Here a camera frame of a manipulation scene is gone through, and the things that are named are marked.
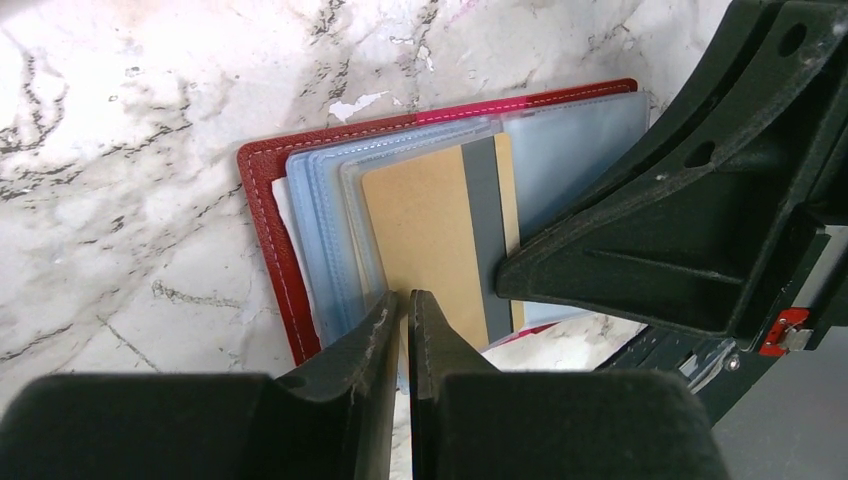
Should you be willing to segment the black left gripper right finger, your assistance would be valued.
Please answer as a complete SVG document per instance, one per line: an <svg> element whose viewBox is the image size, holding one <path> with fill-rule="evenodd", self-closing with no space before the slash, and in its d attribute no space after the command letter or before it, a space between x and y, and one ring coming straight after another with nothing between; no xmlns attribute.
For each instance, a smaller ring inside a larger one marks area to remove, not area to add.
<svg viewBox="0 0 848 480"><path fill-rule="evenodd" d="M725 479L706 412L656 370L503 372L409 302L416 479Z"/></svg>

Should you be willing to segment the gold card in holder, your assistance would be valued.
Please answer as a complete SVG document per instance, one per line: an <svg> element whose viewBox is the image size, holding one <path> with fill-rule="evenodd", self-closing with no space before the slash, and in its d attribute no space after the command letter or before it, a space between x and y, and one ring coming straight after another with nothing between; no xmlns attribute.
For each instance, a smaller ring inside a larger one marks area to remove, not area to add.
<svg viewBox="0 0 848 480"><path fill-rule="evenodd" d="M524 305L495 292L520 240L512 142L497 133L370 171L363 195L388 286L432 292L477 349L524 327Z"/></svg>

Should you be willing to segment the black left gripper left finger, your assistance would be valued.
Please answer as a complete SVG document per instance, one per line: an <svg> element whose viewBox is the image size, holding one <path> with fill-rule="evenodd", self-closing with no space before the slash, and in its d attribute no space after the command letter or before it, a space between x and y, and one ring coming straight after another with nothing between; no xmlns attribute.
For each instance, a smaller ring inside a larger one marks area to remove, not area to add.
<svg viewBox="0 0 848 480"><path fill-rule="evenodd" d="M395 293L279 377L57 374L1 420L5 479L385 479L398 356Z"/></svg>

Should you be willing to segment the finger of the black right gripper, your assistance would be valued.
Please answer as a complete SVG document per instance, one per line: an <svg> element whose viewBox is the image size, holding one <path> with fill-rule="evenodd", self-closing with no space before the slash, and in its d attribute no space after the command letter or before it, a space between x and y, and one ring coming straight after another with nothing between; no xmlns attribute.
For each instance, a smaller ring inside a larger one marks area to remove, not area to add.
<svg viewBox="0 0 848 480"><path fill-rule="evenodd" d="M648 132L501 264L505 298L751 342L847 204L847 5L734 1Z"/></svg>

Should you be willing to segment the red leather card holder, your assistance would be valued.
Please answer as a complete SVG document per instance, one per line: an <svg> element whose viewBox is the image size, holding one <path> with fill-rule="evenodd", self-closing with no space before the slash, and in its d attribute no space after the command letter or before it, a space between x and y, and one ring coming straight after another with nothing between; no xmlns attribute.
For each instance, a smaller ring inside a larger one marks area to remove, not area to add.
<svg viewBox="0 0 848 480"><path fill-rule="evenodd" d="M241 182L278 302L294 364L302 365L319 353L322 346L313 324L307 290L301 268L296 260L291 235L283 223L280 208L272 192L272 183L286 176L286 162L292 153L359 138L410 130L424 125L522 111L534 107L568 105L581 100L638 90L639 84L635 79L621 78L302 131L253 141L241 146L236 155Z"/></svg>

